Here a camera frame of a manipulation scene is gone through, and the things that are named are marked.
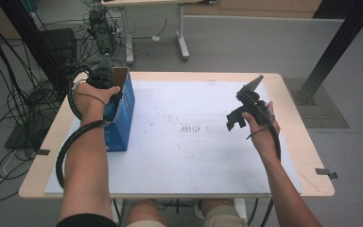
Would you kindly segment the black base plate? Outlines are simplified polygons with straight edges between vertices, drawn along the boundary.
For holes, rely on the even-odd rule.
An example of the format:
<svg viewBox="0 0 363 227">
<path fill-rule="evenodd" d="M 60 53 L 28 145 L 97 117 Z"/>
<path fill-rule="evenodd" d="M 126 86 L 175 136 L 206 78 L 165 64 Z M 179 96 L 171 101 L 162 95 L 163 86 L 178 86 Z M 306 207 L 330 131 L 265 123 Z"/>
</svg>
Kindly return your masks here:
<svg viewBox="0 0 363 227">
<path fill-rule="evenodd" d="M 49 131 L 46 123 L 17 124 L 4 147 L 7 149 L 40 148 Z"/>
</svg>

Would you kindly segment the black shirt sleeve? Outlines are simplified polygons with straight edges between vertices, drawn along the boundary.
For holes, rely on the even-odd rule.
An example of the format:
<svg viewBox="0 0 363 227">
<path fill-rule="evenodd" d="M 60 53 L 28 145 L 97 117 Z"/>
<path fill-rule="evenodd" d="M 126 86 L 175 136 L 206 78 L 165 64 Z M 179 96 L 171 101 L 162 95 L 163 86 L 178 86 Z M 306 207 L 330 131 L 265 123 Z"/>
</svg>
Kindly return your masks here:
<svg viewBox="0 0 363 227">
<path fill-rule="evenodd" d="M 59 221 L 56 227 L 117 227 L 110 218 L 96 214 L 77 214 Z"/>
</svg>

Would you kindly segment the wooden cabinet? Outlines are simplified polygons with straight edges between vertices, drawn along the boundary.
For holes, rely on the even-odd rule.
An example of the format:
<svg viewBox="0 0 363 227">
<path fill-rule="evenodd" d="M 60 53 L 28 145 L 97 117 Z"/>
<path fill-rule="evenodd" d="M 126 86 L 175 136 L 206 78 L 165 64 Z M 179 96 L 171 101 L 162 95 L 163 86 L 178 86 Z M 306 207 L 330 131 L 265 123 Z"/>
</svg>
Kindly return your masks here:
<svg viewBox="0 0 363 227">
<path fill-rule="evenodd" d="M 186 4 L 186 15 L 312 18 L 322 0 L 214 0 L 214 4 Z"/>
</svg>

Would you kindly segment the white table mat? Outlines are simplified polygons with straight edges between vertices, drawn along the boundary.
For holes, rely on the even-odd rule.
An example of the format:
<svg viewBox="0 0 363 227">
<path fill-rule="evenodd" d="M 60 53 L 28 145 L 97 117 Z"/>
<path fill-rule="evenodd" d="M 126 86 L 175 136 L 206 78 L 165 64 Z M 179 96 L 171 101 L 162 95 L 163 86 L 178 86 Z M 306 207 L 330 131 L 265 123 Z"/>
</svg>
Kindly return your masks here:
<svg viewBox="0 0 363 227">
<path fill-rule="evenodd" d="M 242 82 L 134 80 L 132 86 L 128 149 L 107 152 L 112 196 L 269 196 L 250 130 L 226 127 Z"/>
</svg>

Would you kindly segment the person's left leg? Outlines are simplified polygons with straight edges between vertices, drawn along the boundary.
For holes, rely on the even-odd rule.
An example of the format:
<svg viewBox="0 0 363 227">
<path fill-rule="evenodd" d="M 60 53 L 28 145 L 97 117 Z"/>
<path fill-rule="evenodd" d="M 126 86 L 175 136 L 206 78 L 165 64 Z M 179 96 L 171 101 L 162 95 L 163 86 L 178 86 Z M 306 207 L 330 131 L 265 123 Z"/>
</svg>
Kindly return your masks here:
<svg viewBox="0 0 363 227">
<path fill-rule="evenodd" d="M 152 200 L 135 202 L 129 209 L 126 227 L 167 227 L 164 216 Z"/>
</svg>

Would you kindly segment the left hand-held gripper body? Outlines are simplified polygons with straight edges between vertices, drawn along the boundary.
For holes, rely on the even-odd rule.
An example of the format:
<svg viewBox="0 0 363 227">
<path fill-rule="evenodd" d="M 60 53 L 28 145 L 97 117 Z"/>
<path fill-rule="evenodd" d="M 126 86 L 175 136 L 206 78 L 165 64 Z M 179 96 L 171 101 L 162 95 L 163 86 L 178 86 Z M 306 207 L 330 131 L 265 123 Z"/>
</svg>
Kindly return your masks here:
<svg viewBox="0 0 363 227">
<path fill-rule="evenodd" d="M 113 67 L 111 58 L 110 55 L 106 53 L 100 60 L 97 68 L 89 74 L 87 82 L 97 89 L 109 89 L 114 86 L 112 76 Z"/>
</svg>

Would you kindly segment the black metal frame post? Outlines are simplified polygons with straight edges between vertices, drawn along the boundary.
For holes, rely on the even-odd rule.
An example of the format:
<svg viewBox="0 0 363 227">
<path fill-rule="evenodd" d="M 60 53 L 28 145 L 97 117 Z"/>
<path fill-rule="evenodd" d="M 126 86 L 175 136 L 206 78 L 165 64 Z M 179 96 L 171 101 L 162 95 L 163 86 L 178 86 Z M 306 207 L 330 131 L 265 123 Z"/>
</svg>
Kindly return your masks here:
<svg viewBox="0 0 363 227">
<path fill-rule="evenodd" d="M 0 8 L 26 44 L 31 55 L 43 69 L 56 93 L 65 97 L 68 83 L 46 47 L 40 31 L 20 0 L 0 0 Z"/>
<path fill-rule="evenodd" d="M 293 92 L 298 105 L 315 105 L 318 89 L 363 27 L 363 0 L 354 0 L 354 7 L 343 21 L 332 41 L 321 55 L 302 87 Z"/>
</svg>

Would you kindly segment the black electronic device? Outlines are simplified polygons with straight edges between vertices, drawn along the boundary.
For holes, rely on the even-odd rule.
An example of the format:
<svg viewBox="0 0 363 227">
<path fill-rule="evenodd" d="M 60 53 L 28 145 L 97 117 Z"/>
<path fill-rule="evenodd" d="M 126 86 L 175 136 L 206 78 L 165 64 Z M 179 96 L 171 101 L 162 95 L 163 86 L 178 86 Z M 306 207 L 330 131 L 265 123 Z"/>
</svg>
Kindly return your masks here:
<svg viewBox="0 0 363 227">
<path fill-rule="evenodd" d="M 105 9 L 93 9 L 89 12 L 90 30 L 95 38 L 100 54 L 111 54 L 114 52 L 114 39 L 112 28 L 106 18 Z"/>
</svg>

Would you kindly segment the black metal crossbar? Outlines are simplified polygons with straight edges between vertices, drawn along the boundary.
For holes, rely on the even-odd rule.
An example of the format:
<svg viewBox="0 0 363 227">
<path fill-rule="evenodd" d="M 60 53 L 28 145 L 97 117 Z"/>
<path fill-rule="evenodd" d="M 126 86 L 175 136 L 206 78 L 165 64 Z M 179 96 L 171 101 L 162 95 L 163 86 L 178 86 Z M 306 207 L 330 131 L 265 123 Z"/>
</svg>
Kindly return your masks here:
<svg viewBox="0 0 363 227">
<path fill-rule="evenodd" d="M 189 208 L 190 204 L 182 202 L 180 199 L 171 199 L 163 204 L 162 210 L 167 208 L 174 208 L 175 213 L 179 214 L 182 208 Z"/>
</svg>

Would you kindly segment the person's leg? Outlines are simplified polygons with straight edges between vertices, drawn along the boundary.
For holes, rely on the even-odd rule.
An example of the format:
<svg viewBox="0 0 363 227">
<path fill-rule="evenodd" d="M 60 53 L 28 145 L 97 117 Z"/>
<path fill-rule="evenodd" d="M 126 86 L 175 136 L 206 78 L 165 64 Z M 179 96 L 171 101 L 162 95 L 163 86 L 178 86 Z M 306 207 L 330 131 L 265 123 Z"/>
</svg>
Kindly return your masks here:
<svg viewBox="0 0 363 227">
<path fill-rule="evenodd" d="M 230 200 L 203 200 L 200 204 L 199 210 L 205 218 L 211 210 L 222 205 L 231 206 L 234 208 L 233 203 Z"/>
<path fill-rule="evenodd" d="M 152 200 L 135 202 L 129 209 L 126 227 L 167 227 L 164 216 Z"/>
</svg>

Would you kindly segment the light wooden table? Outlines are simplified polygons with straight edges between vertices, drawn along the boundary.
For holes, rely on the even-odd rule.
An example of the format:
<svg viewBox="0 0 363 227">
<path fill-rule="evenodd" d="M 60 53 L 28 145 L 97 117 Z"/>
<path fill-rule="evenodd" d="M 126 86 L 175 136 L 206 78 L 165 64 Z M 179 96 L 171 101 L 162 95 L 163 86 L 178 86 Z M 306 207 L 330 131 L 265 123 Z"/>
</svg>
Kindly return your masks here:
<svg viewBox="0 0 363 227">
<path fill-rule="evenodd" d="M 315 168 L 323 168 L 296 106 L 286 89 L 282 77 L 266 73 L 215 73 L 215 72 L 130 72 L 131 82 L 148 81 L 229 81 L 248 82 L 264 75 L 256 91 L 261 98 L 273 101 L 280 132 L 282 165 L 290 180 L 302 196 L 333 196 L 335 189 L 329 177 L 318 175 Z M 19 195 L 27 199 L 60 198 L 62 188 L 55 173 L 56 159 L 62 144 L 79 126 L 67 97 L 63 101 L 52 126 L 46 135 L 42 149 L 50 149 L 47 156 L 37 155 L 20 187 Z M 198 199 L 226 197 L 161 197 L 163 199 Z"/>
</svg>

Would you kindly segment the person's right hand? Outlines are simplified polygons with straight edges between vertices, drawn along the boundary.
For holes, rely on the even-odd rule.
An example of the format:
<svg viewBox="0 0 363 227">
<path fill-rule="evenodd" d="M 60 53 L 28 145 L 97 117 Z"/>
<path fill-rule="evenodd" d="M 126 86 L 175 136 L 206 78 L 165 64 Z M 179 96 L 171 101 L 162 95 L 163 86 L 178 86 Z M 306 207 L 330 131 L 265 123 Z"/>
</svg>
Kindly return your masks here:
<svg viewBox="0 0 363 227">
<path fill-rule="evenodd" d="M 271 126 L 260 126 L 256 123 L 254 118 L 249 113 L 243 113 L 243 117 L 250 126 L 251 134 L 250 139 L 257 149 L 262 159 L 275 159 L 278 160 L 277 148 L 274 136 L 278 136 L 280 132 L 280 126 L 276 121 L 273 113 L 273 102 L 268 104 L 272 112 L 271 118 L 274 119 Z"/>
</svg>

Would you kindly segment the blue cardboard box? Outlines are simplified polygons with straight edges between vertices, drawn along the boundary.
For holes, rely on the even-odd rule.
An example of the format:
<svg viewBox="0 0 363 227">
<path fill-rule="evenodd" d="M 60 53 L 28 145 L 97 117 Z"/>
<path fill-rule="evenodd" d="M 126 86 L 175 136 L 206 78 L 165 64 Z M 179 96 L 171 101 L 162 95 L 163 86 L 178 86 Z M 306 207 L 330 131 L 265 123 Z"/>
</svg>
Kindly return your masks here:
<svg viewBox="0 0 363 227">
<path fill-rule="evenodd" d="M 107 122 L 104 127 L 105 145 L 108 152 L 126 151 L 135 104 L 130 70 L 127 67 L 114 68 L 112 81 L 122 90 L 111 98 L 113 101 L 118 101 L 118 108 L 114 121 Z"/>
</svg>

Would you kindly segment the person's right leg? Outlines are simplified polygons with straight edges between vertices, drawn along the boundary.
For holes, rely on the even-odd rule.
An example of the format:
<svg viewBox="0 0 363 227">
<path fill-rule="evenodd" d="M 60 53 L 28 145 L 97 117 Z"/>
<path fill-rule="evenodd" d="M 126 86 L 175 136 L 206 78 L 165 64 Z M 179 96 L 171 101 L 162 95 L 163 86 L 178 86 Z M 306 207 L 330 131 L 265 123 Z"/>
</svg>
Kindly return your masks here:
<svg viewBox="0 0 363 227">
<path fill-rule="evenodd" d="M 230 200 L 203 200 L 200 204 L 199 210 L 205 218 L 211 210 L 222 205 L 231 206 L 234 208 L 233 203 Z"/>
</svg>

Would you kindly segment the person's left hand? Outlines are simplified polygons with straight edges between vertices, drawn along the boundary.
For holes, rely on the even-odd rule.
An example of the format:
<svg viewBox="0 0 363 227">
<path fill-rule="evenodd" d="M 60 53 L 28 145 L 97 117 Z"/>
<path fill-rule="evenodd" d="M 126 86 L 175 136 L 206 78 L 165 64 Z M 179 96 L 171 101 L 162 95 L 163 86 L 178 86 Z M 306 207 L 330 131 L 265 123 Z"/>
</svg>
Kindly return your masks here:
<svg viewBox="0 0 363 227">
<path fill-rule="evenodd" d="M 81 114 L 81 124 L 103 119 L 105 106 L 110 98 L 120 92 L 118 86 L 110 89 L 97 89 L 87 82 L 81 82 L 74 94 L 77 109 Z"/>
</svg>

